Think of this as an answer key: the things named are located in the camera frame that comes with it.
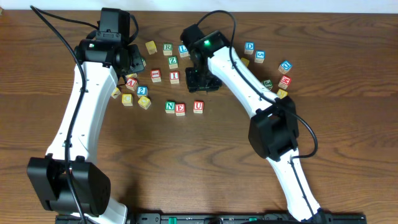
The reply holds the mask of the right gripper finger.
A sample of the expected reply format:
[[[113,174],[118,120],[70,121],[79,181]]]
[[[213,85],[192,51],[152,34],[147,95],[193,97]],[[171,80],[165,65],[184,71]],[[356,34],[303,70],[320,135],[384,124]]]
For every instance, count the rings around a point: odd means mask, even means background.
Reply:
[[[221,85],[207,85],[207,86],[201,86],[198,88],[199,91],[217,91],[219,90]]]
[[[185,77],[188,91],[194,93],[198,91],[198,74],[193,67],[187,67],[185,69]]]

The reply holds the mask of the red U block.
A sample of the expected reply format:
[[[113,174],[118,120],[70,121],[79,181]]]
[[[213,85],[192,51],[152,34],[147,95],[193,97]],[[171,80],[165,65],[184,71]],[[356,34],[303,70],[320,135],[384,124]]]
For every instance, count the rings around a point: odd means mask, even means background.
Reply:
[[[196,114],[202,114],[203,110],[204,110],[204,102],[203,101],[194,101],[193,112]]]

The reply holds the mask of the red E block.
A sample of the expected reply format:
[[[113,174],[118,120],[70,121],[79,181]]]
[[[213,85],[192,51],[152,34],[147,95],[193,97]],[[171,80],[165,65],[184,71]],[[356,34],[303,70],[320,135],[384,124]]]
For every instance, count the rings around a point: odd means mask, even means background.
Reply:
[[[175,104],[175,114],[177,116],[185,116],[185,103],[176,103]]]

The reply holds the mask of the green N block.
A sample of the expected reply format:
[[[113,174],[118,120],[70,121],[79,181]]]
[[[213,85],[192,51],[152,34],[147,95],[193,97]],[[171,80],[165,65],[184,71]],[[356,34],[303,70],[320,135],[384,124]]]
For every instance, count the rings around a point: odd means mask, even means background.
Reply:
[[[175,102],[174,101],[166,101],[165,102],[165,112],[166,113],[175,113]]]

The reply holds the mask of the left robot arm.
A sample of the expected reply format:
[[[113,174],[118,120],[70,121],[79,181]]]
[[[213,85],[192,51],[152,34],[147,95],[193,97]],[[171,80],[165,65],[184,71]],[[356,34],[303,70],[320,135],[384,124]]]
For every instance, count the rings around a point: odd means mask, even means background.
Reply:
[[[44,157],[32,157],[28,178],[43,208],[78,223],[125,223],[127,206],[111,197],[97,162],[104,114],[119,78],[144,69],[137,45],[84,39],[75,49],[75,77],[62,123]]]

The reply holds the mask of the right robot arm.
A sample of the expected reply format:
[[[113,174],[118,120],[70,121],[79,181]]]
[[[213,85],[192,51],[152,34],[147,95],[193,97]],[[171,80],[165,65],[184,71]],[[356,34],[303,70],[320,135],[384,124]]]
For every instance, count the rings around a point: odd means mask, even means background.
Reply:
[[[273,168],[287,200],[289,213],[298,221],[316,222],[320,204],[303,173],[297,138],[299,124],[288,96],[268,90],[240,61],[232,43],[219,31],[205,35],[197,26],[185,29],[180,39],[193,62],[186,69],[189,92],[216,91],[226,85],[244,106],[249,118],[248,139],[255,152]]]

